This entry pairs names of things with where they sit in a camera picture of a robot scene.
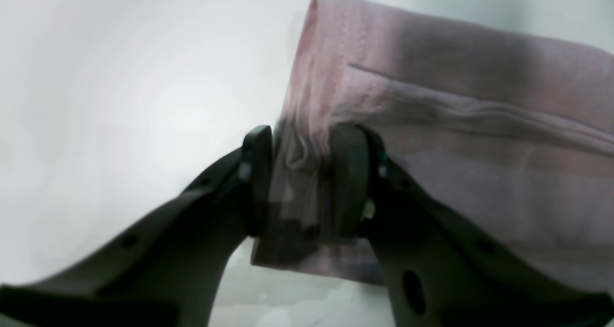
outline pink cloth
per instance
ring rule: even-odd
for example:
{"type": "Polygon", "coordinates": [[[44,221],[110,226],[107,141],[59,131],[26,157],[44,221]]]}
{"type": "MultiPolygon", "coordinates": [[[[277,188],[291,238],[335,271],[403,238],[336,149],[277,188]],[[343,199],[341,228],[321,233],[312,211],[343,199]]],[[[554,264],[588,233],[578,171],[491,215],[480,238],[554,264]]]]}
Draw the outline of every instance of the pink cloth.
{"type": "Polygon", "coordinates": [[[312,0],[252,263],[381,283],[368,242],[328,244],[328,132],[391,157],[551,278],[614,293],[614,57],[362,0],[312,0]]]}

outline pink fabric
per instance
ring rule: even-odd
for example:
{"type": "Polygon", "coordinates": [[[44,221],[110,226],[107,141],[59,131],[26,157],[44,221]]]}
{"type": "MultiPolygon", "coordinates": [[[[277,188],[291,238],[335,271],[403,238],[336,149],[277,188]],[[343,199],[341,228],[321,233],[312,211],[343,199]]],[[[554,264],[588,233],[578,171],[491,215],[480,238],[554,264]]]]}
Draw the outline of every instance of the pink fabric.
{"type": "Polygon", "coordinates": [[[381,283],[367,242],[328,244],[328,131],[391,157],[544,274],[614,293],[614,57],[362,0],[313,0],[252,263],[381,283]]]}

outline hole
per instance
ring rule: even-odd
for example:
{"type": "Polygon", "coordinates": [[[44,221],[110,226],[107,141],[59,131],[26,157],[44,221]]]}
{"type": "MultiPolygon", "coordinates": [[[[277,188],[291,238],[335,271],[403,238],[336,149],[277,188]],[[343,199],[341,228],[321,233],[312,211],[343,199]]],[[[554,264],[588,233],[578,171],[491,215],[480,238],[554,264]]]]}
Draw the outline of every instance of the hole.
{"type": "Polygon", "coordinates": [[[493,245],[485,240],[476,240],[475,246],[484,254],[493,254],[495,252],[493,245]]]}
{"type": "Polygon", "coordinates": [[[416,273],[408,270],[403,274],[403,290],[405,297],[416,314],[422,315],[426,311],[426,299],[420,278],[416,273]]]}
{"type": "Polygon", "coordinates": [[[139,238],[135,235],[129,235],[123,241],[121,241],[121,246],[124,248],[131,248],[135,246],[139,242],[139,238]]]}

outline white surface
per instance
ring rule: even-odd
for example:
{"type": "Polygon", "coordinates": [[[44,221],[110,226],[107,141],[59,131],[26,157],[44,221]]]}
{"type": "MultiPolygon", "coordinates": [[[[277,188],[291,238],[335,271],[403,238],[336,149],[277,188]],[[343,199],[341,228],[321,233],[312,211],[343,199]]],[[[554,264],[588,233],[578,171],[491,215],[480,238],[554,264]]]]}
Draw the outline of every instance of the white surface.
{"type": "MultiPolygon", "coordinates": [[[[614,0],[372,0],[614,52],[614,0]]],[[[0,282],[85,256],[258,124],[309,0],[0,0],[0,282]]],[[[385,290],[231,260],[211,326],[392,326],[385,290]]]]}

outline white background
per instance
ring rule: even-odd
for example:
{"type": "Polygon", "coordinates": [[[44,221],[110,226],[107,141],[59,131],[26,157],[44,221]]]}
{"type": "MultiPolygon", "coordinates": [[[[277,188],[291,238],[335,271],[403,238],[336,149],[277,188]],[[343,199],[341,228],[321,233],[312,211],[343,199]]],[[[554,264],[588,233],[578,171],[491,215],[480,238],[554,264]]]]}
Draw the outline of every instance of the white background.
{"type": "MultiPolygon", "coordinates": [[[[371,1],[614,52],[614,0],[371,1]]],[[[274,125],[308,4],[0,0],[0,283],[65,268],[274,125]]],[[[384,289],[249,253],[211,326],[393,325],[384,289]]]]}

